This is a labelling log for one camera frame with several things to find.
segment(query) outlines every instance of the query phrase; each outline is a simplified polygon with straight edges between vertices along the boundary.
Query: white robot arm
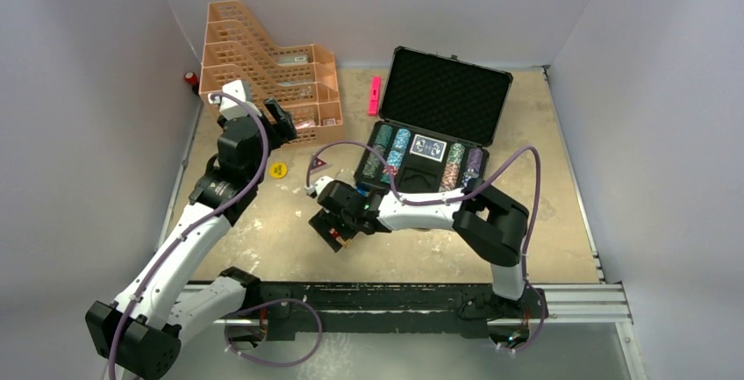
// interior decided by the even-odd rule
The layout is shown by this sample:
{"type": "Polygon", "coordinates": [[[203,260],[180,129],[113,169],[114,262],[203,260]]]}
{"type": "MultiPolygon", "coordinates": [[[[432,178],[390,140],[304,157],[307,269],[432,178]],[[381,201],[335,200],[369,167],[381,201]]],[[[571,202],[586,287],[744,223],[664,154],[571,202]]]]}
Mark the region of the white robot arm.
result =
{"type": "MultiPolygon", "coordinates": [[[[228,83],[223,91],[255,109],[244,83],[228,83]]],[[[126,371],[130,378],[161,378],[175,362],[181,347],[197,333],[226,314],[263,302],[261,281],[236,268],[226,269],[208,287],[176,302],[199,263],[234,226],[258,190],[256,183],[247,194],[239,195],[261,167],[258,127],[242,106],[227,102],[219,105],[223,116],[219,122],[224,132],[218,141],[218,153],[210,159],[174,231],[112,303],[95,302],[86,314],[97,352],[109,358],[118,348],[113,352],[114,361],[119,371],[126,371]],[[213,214],[226,202],[232,204],[220,214],[213,214]],[[182,236],[187,226],[204,218],[189,235],[182,236]],[[148,278],[144,290],[138,293],[148,278]],[[115,341],[117,329],[120,336],[115,341]]],[[[297,133],[291,117],[275,102],[268,100],[266,106],[275,123],[258,113],[270,148],[274,149],[297,133]]],[[[526,208],[492,186],[470,200],[445,203],[448,198],[470,193],[481,183],[483,180],[473,180],[466,189],[446,193],[402,195],[402,199],[412,202],[440,201],[416,206],[402,203],[386,190],[363,196],[348,184],[324,176],[307,189],[308,195],[322,206],[310,225],[335,251],[358,232],[389,233],[411,228],[454,231],[490,263],[494,275],[491,295],[521,308],[517,300],[526,290],[521,254],[526,208]],[[486,219],[476,216],[483,210],[489,211],[486,219]]]]}

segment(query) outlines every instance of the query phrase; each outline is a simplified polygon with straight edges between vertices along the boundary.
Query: open case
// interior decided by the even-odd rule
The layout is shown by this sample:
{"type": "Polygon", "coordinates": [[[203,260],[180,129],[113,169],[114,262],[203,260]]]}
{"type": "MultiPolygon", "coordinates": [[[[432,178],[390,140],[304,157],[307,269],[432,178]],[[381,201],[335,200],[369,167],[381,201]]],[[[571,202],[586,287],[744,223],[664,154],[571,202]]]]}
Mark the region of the open case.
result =
{"type": "MultiPolygon", "coordinates": [[[[482,177],[512,75],[405,47],[393,54],[390,75],[368,144],[396,167],[405,193],[454,190],[482,177]]],[[[369,151],[354,180],[389,189],[390,174],[369,151]]]]}

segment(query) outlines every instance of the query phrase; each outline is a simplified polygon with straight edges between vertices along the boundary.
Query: pink marker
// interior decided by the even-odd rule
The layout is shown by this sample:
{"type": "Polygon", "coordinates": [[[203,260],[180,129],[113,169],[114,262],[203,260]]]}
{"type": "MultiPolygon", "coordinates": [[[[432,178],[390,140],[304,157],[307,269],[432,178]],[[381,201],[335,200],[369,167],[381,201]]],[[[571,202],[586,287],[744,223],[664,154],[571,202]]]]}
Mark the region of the pink marker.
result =
{"type": "Polygon", "coordinates": [[[380,103],[380,76],[376,75],[372,77],[372,87],[369,88],[369,109],[367,114],[371,116],[377,115],[377,105],[380,103]]]}

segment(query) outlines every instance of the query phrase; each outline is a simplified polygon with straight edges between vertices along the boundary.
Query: beige table surface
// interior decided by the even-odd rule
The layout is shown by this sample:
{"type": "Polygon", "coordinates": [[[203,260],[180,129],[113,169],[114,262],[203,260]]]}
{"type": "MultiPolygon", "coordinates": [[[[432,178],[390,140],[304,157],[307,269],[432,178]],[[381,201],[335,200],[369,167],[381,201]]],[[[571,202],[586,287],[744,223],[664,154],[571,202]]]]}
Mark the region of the beige table surface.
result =
{"type": "MultiPolygon", "coordinates": [[[[381,76],[385,83],[387,69],[339,70],[348,139],[366,141],[376,121],[367,115],[373,75],[381,76]]],[[[486,173],[493,173],[519,147],[535,145],[542,159],[542,192],[528,252],[530,279],[536,283],[596,283],[597,271],[547,84],[538,71],[513,75],[495,141],[488,147],[486,173]]],[[[180,218],[189,193],[203,174],[204,164],[215,153],[219,135],[214,117],[203,111],[171,227],[180,218]]],[[[285,162],[289,173],[279,180],[266,176],[258,197],[206,256],[194,279],[211,280],[221,270],[237,266],[274,281],[491,281],[488,263],[456,233],[409,230],[373,236],[359,234],[349,247],[334,253],[307,223],[319,209],[303,189],[304,172],[316,149],[280,149],[272,153],[269,165],[285,162]]],[[[360,147],[328,149],[321,156],[332,166],[315,176],[329,175],[349,182],[361,154],[360,147]]],[[[534,190],[531,155],[517,159],[496,186],[530,209],[534,190]]]]}

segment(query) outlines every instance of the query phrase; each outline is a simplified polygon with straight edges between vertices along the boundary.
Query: gray wall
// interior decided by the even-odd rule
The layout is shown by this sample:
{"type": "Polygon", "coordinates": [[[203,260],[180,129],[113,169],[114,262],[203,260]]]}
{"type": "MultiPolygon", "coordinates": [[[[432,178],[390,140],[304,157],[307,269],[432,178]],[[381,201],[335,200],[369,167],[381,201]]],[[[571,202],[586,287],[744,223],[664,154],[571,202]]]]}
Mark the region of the gray wall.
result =
{"type": "Polygon", "coordinates": [[[152,255],[198,100],[165,0],[0,0],[0,378],[92,378],[83,317],[152,255]]]}
{"type": "Polygon", "coordinates": [[[550,73],[653,378],[742,378],[744,0],[590,0],[550,73]]]}
{"type": "MultiPolygon", "coordinates": [[[[169,0],[201,56],[206,3],[169,0]]],[[[393,48],[523,67],[553,61],[588,0],[242,0],[283,45],[319,43],[349,67],[393,48]]]]}

